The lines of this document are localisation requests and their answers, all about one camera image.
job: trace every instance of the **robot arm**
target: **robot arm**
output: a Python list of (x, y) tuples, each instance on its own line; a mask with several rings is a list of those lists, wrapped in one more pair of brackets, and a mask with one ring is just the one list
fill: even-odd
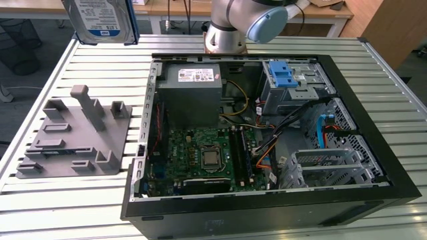
[(283, 0), (215, 0), (206, 48), (215, 54), (242, 53), (246, 37), (258, 44), (270, 42), (287, 21), (288, 10)]

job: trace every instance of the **motherboard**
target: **motherboard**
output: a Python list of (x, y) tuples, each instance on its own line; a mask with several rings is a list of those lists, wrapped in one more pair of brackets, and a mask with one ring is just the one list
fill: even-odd
[(179, 196), (266, 189), (263, 172), (252, 172), (255, 133), (248, 129), (174, 129), (166, 162), (151, 168), (152, 195)]

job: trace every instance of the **blue cable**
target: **blue cable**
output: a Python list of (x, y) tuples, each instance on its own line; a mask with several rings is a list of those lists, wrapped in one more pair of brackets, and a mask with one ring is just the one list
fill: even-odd
[(330, 115), (322, 114), (319, 116), (319, 118), (318, 118), (318, 124), (316, 124), (318, 140), (319, 140), (319, 146), (320, 146), (322, 149), (326, 148), (326, 143), (323, 141), (323, 135), (322, 135), (322, 133), (323, 133), (323, 131), (322, 131), (322, 128), (323, 128), (322, 123), (323, 123), (324, 120), (327, 120), (327, 117), (330, 119), (335, 118), (334, 114), (330, 114)]

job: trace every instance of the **cpu socket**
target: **cpu socket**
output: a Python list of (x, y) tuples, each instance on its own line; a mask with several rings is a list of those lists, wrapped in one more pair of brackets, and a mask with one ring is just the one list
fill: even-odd
[(208, 173), (216, 172), (222, 169), (222, 148), (219, 145), (202, 145), (202, 169)]

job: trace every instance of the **black trash bin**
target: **black trash bin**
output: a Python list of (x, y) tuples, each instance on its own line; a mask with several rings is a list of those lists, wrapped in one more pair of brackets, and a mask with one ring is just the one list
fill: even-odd
[(16, 43), (26, 48), (36, 49), (42, 46), (42, 40), (39, 38), (34, 23), (30, 19), (0, 19), (0, 26), (12, 38), (23, 36), (23, 38), (15, 39)]
[(0, 33), (0, 61), (16, 75), (22, 76), (32, 74), (40, 68), (34, 50), (17, 44), (23, 39), (20, 33)]

